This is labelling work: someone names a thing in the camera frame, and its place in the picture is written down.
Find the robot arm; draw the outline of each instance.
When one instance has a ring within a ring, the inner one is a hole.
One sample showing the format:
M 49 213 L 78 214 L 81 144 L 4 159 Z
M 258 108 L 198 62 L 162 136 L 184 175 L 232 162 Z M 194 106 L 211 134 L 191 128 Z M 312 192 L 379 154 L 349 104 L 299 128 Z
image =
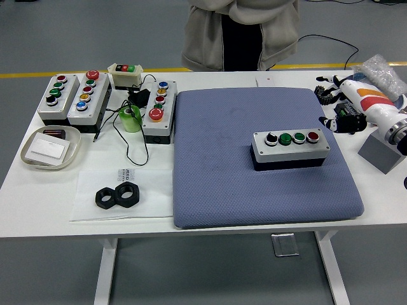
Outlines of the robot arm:
M 328 90 L 322 91 L 320 86 L 315 89 L 321 104 L 326 103 L 326 100 L 321 102 L 321 97 L 332 92 L 336 92 L 335 97 L 339 97 L 333 97 L 331 104 L 340 98 L 348 100 L 348 103 L 335 107 L 335 118 L 319 118 L 324 126 L 337 133 L 354 133 L 364 130 L 367 123 L 376 124 L 384 141 L 397 145 L 401 154 L 407 156 L 407 114 L 400 113 L 378 88 L 359 81 L 339 79 L 337 76 L 320 77 L 317 80 L 333 83 Z
M 339 89 L 343 80 L 339 80 L 337 76 L 317 78 L 318 81 L 328 81 L 334 83 L 333 86 L 325 90 L 324 87 L 318 86 L 315 89 L 315 94 L 321 105 L 334 104 L 338 100 L 345 100 L 346 96 Z M 321 116 L 319 121 L 332 132 L 336 133 L 355 133 L 366 128 L 366 116 L 356 111 L 349 103 L 340 103 L 335 107 L 336 117 L 333 119 Z

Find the gray jacket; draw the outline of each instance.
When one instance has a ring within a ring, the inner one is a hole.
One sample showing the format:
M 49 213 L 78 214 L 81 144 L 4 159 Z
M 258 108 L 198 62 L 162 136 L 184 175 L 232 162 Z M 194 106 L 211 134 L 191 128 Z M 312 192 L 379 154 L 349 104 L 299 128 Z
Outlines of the gray jacket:
M 296 52 L 298 0 L 188 0 L 182 63 L 193 71 L 222 71 L 221 15 L 240 24 L 260 24 L 263 51 L 258 69 L 267 70 Z

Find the black hex nut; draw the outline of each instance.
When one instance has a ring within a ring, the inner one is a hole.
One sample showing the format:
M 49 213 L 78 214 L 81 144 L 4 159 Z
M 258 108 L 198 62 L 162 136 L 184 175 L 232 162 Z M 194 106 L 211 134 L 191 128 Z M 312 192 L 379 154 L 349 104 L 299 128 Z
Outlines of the black hex nut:
M 122 197 L 125 193 L 132 193 L 131 196 L 124 198 Z M 139 187 L 131 182 L 124 182 L 114 189 L 114 200 L 117 205 L 124 208 L 130 208 L 134 206 L 140 200 Z
M 98 207 L 104 208 L 105 210 L 111 208 L 116 204 L 114 201 L 114 191 L 110 187 L 105 187 L 97 191 L 95 202 Z

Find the person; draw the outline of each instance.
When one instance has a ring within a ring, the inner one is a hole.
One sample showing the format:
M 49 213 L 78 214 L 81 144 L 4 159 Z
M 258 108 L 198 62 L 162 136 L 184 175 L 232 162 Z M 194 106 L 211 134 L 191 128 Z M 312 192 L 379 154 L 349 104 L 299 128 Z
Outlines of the person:
M 296 52 L 298 0 L 188 0 L 183 65 L 265 71 Z

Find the small tray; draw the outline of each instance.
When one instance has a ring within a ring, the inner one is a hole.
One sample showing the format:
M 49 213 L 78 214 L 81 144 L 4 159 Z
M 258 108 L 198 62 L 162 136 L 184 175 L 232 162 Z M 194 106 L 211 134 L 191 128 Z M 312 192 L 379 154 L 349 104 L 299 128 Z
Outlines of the small tray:
M 65 158 L 64 158 L 64 161 L 59 165 L 46 165 L 44 163 L 40 163 L 37 161 L 28 160 L 25 157 L 25 154 L 27 153 L 27 151 L 32 143 L 32 140 L 34 139 L 37 132 L 42 133 L 44 130 L 47 130 L 47 129 L 48 130 L 56 130 L 56 129 L 65 130 L 65 133 L 66 133 L 65 139 L 70 142 L 68 150 L 67 150 Z M 44 126 L 32 133 L 32 135 L 29 137 L 27 142 L 24 144 L 24 146 L 20 152 L 20 157 L 21 157 L 21 160 L 25 164 L 32 166 L 34 168 L 38 168 L 40 170 L 59 170 L 61 168 L 64 168 L 65 166 L 67 166 L 68 164 L 70 164 L 72 162 L 76 153 L 78 152 L 80 144 L 81 144 L 81 133 L 76 128 L 73 128 L 70 126 L 57 126 L 57 125 Z

